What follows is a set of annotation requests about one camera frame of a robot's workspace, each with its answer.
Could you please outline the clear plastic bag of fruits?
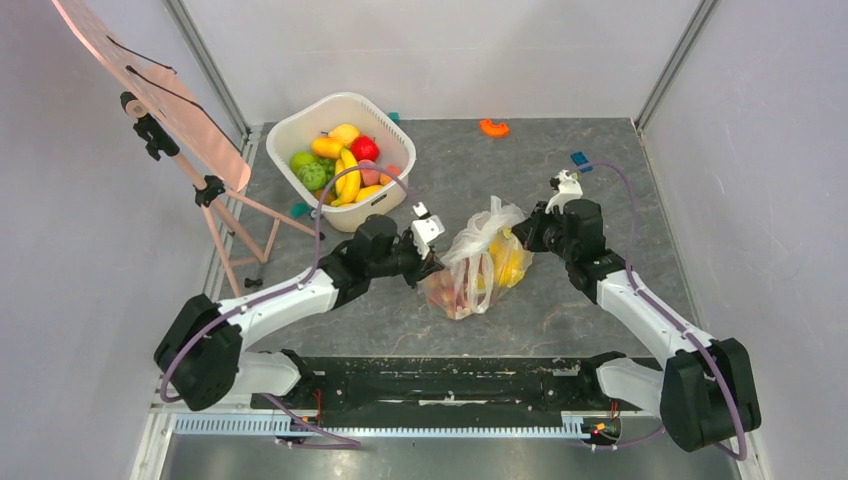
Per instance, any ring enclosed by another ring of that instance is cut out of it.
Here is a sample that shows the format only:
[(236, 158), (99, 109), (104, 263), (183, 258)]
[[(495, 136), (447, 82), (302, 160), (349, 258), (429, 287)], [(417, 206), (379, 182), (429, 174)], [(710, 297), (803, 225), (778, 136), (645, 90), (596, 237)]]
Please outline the clear plastic bag of fruits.
[(440, 257), (444, 269), (419, 285), (427, 307), (451, 320), (487, 312), (520, 283), (533, 262), (512, 228), (526, 220), (516, 205), (490, 198), (489, 209), (473, 215)]

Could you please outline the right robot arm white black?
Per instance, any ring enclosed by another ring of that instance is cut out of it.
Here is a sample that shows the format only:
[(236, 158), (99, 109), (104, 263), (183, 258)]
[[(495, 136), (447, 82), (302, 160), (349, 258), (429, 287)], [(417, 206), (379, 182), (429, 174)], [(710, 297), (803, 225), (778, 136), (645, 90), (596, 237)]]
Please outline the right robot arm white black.
[(659, 365), (652, 369), (618, 352), (591, 358), (577, 382), (585, 405), (622, 400), (658, 418), (686, 452), (735, 439), (735, 456), (746, 457), (745, 435), (762, 425), (747, 349), (700, 330), (643, 286), (626, 259), (607, 247), (599, 204), (540, 202), (512, 232), (525, 250), (563, 260), (572, 286), (626, 326)]

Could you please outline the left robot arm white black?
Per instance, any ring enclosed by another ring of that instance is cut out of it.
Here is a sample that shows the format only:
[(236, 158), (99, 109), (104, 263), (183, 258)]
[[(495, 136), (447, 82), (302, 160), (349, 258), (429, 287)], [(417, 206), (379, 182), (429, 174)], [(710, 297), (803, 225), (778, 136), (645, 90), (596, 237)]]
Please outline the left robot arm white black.
[(443, 266), (432, 249), (445, 228), (426, 213), (403, 232), (372, 215), (312, 267), (254, 294), (214, 302), (189, 298), (156, 348), (163, 373), (160, 398), (205, 410), (230, 394), (270, 394), (290, 407), (306, 405), (313, 379), (289, 351), (257, 353), (259, 340), (307, 317), (337, 310), (368, 292), (373, 280), (401, 277), (411, 287)]

